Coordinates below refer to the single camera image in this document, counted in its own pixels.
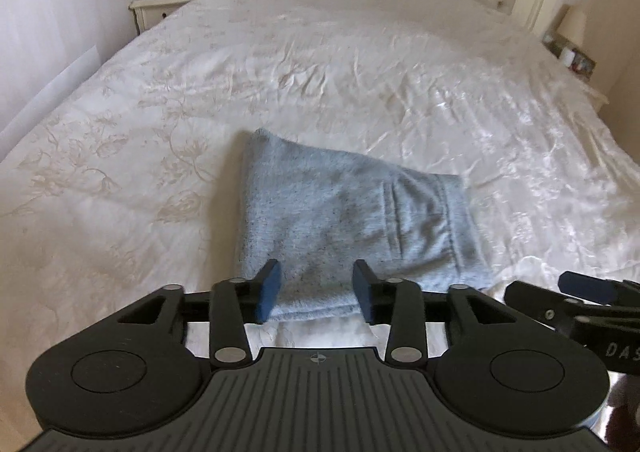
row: small framed photo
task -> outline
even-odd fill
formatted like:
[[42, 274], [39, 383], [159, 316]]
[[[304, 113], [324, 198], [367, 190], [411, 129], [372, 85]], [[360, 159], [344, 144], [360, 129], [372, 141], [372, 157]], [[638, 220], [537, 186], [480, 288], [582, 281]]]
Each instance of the small framed photo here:
[[571, 63], [570, 69], [580, 78], [583, 82], [589, 82], [593, 70], [596, 68], [596, 62], [590, 59], [579, 49], [574, 49], [575, 56], [574, 61]]

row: bed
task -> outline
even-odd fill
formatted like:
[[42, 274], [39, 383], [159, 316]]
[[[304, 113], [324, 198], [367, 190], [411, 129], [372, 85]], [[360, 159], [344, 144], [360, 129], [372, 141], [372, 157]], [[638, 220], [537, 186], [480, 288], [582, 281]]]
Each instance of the bed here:
[[[260, 127], [462, 176], [498, 299], [566, 269], [640, 280], [640, 169], [540, 45], [555, 5], [196, 0], [117, 53], [0, 163], [1, 449], [38, 431], [23, 386], [46, 348], [166, 283], [233, 275]], [[254, 351], [385, 339], [357, 316], [248, 332]]]

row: triangular cutout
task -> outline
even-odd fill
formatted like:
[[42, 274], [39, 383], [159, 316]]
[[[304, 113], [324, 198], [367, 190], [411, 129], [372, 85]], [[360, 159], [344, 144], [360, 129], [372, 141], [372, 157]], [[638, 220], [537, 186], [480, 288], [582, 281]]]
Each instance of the triangular cutout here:
[[121, 324], [153, 324], [160, 316], [162, 304], [164, 304], [164, 297], [152, 298], [136, 310], [119, 318], [118, 322]]
[[513, 324], [516, 321], [514, 317], [500, 310], [500, 308], [493, 307], [478, 297], [470, 297], [468, 302], [476, 319], [481, 324]]

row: black object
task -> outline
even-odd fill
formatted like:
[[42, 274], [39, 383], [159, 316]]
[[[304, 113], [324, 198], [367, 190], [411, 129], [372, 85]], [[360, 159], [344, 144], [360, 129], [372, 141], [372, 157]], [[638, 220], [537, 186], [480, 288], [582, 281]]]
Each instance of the black object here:
[[[243, 323], [267, 320], [280, 286], [269, 261], [211, 292], [165, 286], [45, 352], [27, 395], [44, 432], [33, 452], [585, 451], [609, 388], [588, 349], [464, 285], [447, 294], [381, 281], [363, 260], [365, 320], [390, 324], [372, 348], [262, 349]], [[210, 357], [182, 345], [209, 321]], [[446, 323], [429, 358], [424, 323]]]
[[566, 294], [515, 281], [504, 301], [586, 346], [610, 371], [640, 375], [640, 285], [566, 271], [558, 288]]

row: wrinkled fabric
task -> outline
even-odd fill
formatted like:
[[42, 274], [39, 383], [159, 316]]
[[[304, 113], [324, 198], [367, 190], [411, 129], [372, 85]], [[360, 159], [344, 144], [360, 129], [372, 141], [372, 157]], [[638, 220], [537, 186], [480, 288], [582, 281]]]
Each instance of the wrinkled fabric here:
[[423, 291], [492, 285], [458, 176], [422, 174], [361, 154], [292, 143], [264, 128], [242, 156], [236, 275], [270, 258], [281, 286], [270, 320], [360, 312], [353, 263]]
[[[24, 377], [49, 346], [163, 284], [232, 274], [242, 148], [260, 127], [460, 175], [498, 298], [567, 269], [640, 279], [639, 167], [507, 16], [472, 0], [196, 0], [0, 163], [2, 446], [38, 431]], [[372, 331], [355, 316], [250, 340], [383, 347]]]

